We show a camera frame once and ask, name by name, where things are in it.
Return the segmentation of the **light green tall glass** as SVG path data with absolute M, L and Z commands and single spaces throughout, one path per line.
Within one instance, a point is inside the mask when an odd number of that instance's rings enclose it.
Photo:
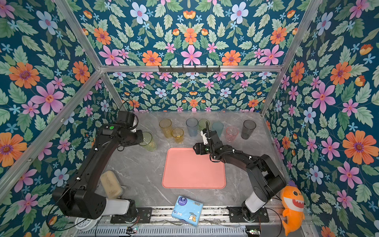
M 152 134 L 147 131 L 143 132 L 143 141 L 139 145 L 150 152 L 153 152 L 157 149 L 157 145 L 153 139 Z

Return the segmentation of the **yellow tall glass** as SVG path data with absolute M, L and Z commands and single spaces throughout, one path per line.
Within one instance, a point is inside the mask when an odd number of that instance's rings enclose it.
M 166 138 L 171 138 L 172 121 L 170 119 L 162 119 L 159 122 L 159 127 Z

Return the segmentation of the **pink plastic tray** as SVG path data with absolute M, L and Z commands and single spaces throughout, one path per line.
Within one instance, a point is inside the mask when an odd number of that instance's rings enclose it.
M 167 189 L 223 189 L 226 187 L 224 163 L 214 163 L 207 155 L 196 155 L 192 148 L 167 151 L 162 186 Z

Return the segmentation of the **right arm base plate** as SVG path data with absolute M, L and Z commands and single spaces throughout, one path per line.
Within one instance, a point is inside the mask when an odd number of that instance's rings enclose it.
M 227 206 L 231 223 L 268 223 L 269 216 L 266 208 L 261 208 L 258 214 L 251 220 L 247 220 L 242 213 L 242 207 Z

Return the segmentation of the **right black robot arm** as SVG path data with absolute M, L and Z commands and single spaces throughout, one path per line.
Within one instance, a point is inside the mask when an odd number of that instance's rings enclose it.
M 200 134 L 203 142 L 193 146 L 197 155 L 209 155 L 213 163 L 234 165 L 248 174 L 253 191 L 241 208 L 243 218 L 254 221 L 270 199 L 287 186 L 282 172 L 268 155 L 254 156 L 224 145 L 217 132 L 209 129 L 209 122 Z

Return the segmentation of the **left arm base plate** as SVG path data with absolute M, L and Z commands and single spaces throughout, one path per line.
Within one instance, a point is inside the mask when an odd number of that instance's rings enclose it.
M 153 209 L 151 207 L 137 207 L 130 209 L 126 214 L 113 215 L 111 224 L 146 224 L 150 223 Z

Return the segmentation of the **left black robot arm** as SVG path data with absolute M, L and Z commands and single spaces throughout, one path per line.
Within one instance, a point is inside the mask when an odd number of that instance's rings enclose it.
M 136 128 L 138 122 L 134 113 L 119 111 L 114 123 L 101 126 L 79 170 L 65 187 L 56 188 L 52 194 L 65 216 L 95 220 L 101 216 L 120 215 L 125 216 L 128 222 L 137 219 L 135 201 L 107 198 L 95 191 L 114 151 L 142 143 L 143 132 Z

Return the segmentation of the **blue tall glass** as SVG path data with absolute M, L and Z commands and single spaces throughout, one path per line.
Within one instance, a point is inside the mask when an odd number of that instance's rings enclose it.
M 190 137 L 196 137 L 198 133 L 198 119 L 189 118 L 186 120 L 186 126 Z

